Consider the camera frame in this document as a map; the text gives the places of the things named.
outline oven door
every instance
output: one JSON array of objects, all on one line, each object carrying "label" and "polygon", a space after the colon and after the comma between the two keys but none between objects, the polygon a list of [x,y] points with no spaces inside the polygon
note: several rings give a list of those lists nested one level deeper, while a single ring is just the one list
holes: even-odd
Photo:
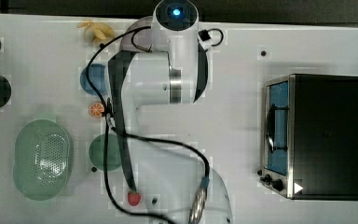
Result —
[{"label": "oven door", "polygon": [[293,192],[291,182],[291,77],[266,83],[264,104],[264,151],[262,183],[286,198]]}]

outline toaster oven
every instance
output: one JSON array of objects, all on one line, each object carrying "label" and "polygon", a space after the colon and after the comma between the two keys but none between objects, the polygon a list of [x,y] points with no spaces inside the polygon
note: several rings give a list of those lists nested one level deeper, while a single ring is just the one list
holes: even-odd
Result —
[{"label": "toaster oven", "polygon": [[294,200],[358,201],[358,77],[293,74],[264,93],[263,186]]}]

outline green colander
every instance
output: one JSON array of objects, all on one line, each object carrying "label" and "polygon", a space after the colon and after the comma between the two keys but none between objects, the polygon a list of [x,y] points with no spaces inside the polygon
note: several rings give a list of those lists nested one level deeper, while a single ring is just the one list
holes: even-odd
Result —
[{"label": "green colander", "polygon": [[14,183],[32,200],[44,201],[56,196],[71,174],[70,137],[50,120],[33,121],[20,131],[14,157]]}]

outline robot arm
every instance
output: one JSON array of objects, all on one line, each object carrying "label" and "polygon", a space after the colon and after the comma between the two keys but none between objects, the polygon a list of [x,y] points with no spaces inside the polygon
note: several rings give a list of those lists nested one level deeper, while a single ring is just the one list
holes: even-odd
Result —
[{"label": "robot arm", "polygon": [[151,28],[153,53],[121,51],[109,61],[105,78],[113,99],[124,176],[130,189],[138,188],[144,195],[149,211],[166,214],[178,224],[199,223],[200,204],[210,194],[203,219],[208,224],[222,223],[232,215],[226,187],[215,171],[206,191],[208,180],[203,178],[200,185],[204,167],[198,160],[123,136],[141,135],[139,106],[191,104],[207,83],[206,52],[198,43],[198,12],[190,2],[162,1]]}]

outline oven window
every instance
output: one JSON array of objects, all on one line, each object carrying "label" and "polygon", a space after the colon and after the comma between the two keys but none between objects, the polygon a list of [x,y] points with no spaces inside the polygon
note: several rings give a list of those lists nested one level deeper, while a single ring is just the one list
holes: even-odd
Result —
[{"label": "oven window", "polygon": [[287,115],[289,85],[282,82],[269,86],[268,105],[268,169],[286,175],[287,172]]}]

